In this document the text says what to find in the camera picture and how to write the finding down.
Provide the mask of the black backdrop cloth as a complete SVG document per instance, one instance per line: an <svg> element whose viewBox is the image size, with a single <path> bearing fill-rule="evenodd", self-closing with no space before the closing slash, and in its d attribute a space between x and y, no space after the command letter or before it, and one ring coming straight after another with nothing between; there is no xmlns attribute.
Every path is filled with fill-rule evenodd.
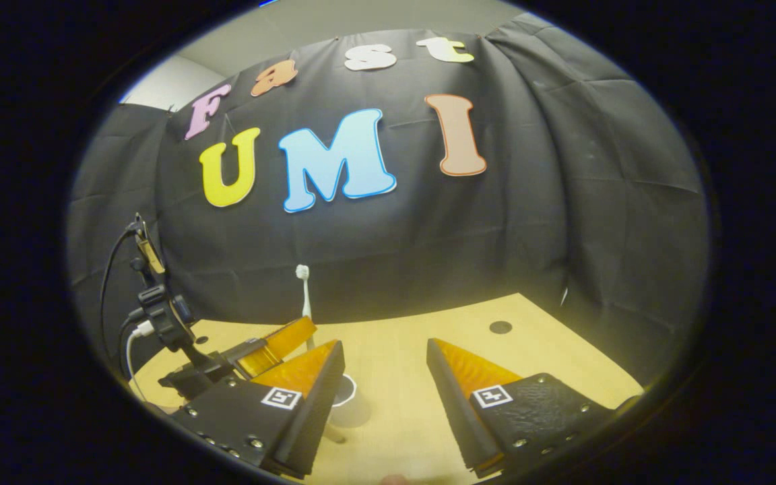
<svg viewBox="0 0 776 485"><path fill-rule="evenodd" d="M266 57L173 113L121 104L67 207L67 283L117 357L137 304L136 213L198 317L284 323L311 269L318 323L521 294L646 386L698 326L709 280L705 182L668 113L628 73L525 13L472 60L428 30L352 34Z"/></svg>

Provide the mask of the light wooden desktop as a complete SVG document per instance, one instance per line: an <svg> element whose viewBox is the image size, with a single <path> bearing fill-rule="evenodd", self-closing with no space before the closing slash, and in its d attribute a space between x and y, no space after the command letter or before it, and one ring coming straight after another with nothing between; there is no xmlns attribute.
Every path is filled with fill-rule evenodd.
<svg viewBox="0 0 776 485"><path fill-rule="evenodd" d="M347 439L321 439L305 485L378 485L405 475L413 485L472 485L427 366L435 337L529 377L548 373L605 408L643 387L610 357L552 315L512 294L444 311L378 321L320 323L315 343L343 343L356 399L369 406Z"/></svg>

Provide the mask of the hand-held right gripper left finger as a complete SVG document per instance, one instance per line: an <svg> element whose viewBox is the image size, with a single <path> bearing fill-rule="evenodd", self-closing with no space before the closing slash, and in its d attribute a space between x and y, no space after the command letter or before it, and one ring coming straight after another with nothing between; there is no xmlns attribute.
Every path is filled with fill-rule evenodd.
<svg viewBox="0 0 776 485"><path fill-rule="evenodd" d="M302 479L315 455L345 369L332 339L253 380L225 377L170 417L234 459Z"/></svg>

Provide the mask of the pale green toothbrush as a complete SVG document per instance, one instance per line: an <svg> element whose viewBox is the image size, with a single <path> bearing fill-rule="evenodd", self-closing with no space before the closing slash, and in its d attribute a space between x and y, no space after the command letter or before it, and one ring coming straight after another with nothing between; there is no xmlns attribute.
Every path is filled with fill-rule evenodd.
<svg viewBox="0 0 776 485"><path fill-rule="evenodd" d="M296 277L298 277L298 279L302 282L302 297L304 298L304 302L302 302L302 316L310 317L310 319L312 319L309 288L310 268L304 264L299 264L296 266Z"/></svg>

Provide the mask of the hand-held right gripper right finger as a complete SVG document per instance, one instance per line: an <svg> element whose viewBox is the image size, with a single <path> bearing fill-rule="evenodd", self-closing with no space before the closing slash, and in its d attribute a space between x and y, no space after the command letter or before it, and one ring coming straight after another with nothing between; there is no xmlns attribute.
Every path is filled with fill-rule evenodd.
<svg viewBox="0 0 776 485"><path fill-rule="evenodd" d="M427 365L463 463L480 478L567 453L613 414L548 373L521 377L443 339L428 339Z"/></svg>

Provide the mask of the white cup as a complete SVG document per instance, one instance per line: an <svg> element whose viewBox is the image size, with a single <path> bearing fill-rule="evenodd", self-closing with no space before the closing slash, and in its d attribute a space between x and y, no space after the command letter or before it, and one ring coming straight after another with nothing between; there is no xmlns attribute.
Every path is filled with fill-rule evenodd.
<svg viewBox="0 0 776 485"><path fill-rule="evenodd" d="M338 428L358 428L370 420L370 404L353 377L343 374L327 423Z"/></svg>

